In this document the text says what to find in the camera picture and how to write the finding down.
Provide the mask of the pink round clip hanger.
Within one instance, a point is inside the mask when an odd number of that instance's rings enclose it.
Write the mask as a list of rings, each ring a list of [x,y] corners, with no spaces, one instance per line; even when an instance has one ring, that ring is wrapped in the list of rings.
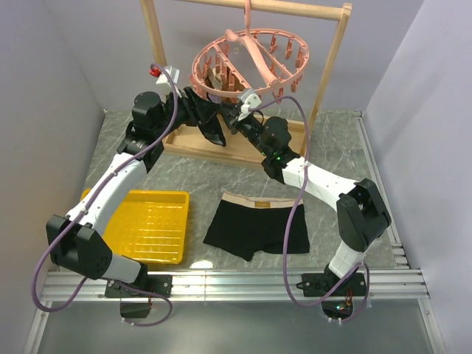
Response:
[[[252,66],[262,79],[262,84],[253,86],[230,58],[230,50],[243,47],[249,54]],[[211,41],[195,57],[192,63],[190,84],[196,93],[207,99],[207,93],[221,97],[238,96],[243,91],[221,91],[207,87],[204,78],[207,69],[216,68],[217,73],[227,76],[229,68],[245,89],[251,88],[261,97],[270,93],[279,99],[285,87],[292,93],[302,80],[310,58],[306,42],[298,35],[281,29],[252,29],[251,2],[244,2],[244,29],[233,31],[227,29],[224,36]]]

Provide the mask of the black underwear beige waistband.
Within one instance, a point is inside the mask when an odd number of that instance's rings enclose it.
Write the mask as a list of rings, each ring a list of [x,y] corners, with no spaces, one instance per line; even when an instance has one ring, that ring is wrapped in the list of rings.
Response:
[[[206,232],[204,243],[249,262],[255,253],[282,254],[286,223],[296,206],[288,254],[310,251],[305,208],[289,198],[256,198],[225,192]]]

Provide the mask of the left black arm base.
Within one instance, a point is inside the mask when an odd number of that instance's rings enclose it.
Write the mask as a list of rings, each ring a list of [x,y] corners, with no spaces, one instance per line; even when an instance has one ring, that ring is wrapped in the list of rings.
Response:
[[[119,314],[123,322],[135,327],[151,327],[159,325],[170,318],[173,304],[170,295],[173,287],[173,276],[170,274],[144,275],[135,283],[124,283],[108,280],[105,288],[106,299],[117,299]],[[166,314],[158,321],[145,323],[153,309],[154,300],[163,300],[168,305]]]

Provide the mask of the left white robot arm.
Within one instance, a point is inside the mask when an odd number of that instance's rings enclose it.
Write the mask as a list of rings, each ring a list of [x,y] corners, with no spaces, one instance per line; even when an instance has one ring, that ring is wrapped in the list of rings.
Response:
[[[182,125],[196,126],[205,139],[226,144],[217,118],[219,108],[189,87],[166,100],[152,91],[136,96],[131,121],[109,168],[66,216],[48,220],[51,261],[91,280],[121,281],[131,296],[143,295],[149,286],[146,265],[113,253],[103,239],[105,229],[126,195],[153,169],[169,133]]]

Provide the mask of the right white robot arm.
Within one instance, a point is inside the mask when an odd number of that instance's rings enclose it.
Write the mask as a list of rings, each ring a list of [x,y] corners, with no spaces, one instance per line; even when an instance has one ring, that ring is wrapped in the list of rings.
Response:
[[[327,265],[324,283],[329,292],[344,293],[351,285],[348,272],[392,223],[377,184],[368,178],[354,181],[337,176],[293,152],[286,119],[270,117],[260,122],[250,114],[241,121],[226,118],[225,123],[264,156],[261,165],[270,178],[297,187],[335,210],[341,243]]]

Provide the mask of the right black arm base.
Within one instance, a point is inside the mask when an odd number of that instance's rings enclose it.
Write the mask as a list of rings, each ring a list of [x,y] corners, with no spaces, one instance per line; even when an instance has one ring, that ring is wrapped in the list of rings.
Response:
[[[322,273],[304,273],[302,281],[296,284],[296,288],[303,292],[304,297],[322,297],[330,291],[339,279],[330,273],[328,268]],[[330,295],[339,297],[339,300],[321,302],[323,314],[329,320],[338,323],[349,321],[368,303],[370,291],[370,273],[354,273],[343,281]]]

